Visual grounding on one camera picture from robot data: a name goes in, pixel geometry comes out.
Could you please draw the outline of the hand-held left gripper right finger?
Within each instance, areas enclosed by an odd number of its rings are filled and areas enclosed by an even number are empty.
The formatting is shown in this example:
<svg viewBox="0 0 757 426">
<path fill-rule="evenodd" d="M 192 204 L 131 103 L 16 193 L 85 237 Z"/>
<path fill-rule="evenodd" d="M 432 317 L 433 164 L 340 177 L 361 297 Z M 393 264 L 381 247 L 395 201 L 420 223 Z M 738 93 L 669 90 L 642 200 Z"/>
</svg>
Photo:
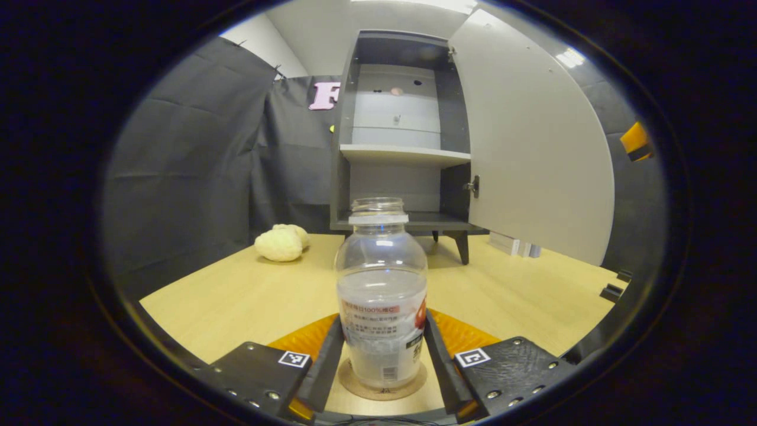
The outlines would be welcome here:
<svg viewBox="0 0 757 426">
<path fill-rule="evenodd" d="M 433 309 L 425 314 L 424 338 L 444 410 L 459 423 L 507 413 L 576 369 L 525 337 L 499 340 Z"/>
</svg>

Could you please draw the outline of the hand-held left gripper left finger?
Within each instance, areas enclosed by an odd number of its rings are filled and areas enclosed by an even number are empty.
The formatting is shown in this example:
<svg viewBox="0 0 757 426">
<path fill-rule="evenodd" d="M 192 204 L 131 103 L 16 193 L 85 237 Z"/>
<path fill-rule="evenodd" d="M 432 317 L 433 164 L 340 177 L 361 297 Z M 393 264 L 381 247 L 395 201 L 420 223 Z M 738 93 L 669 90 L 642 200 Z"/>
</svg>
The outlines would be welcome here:
<svg viewBox="0 0 757 426">
<path fill-rule="evenodd" d="M 205 384 L 268 415 L 314 422 L 325 412 L 344 335 L 338 314 L 263 345 L 246 341 L 205 366 Z"/>
</svg>

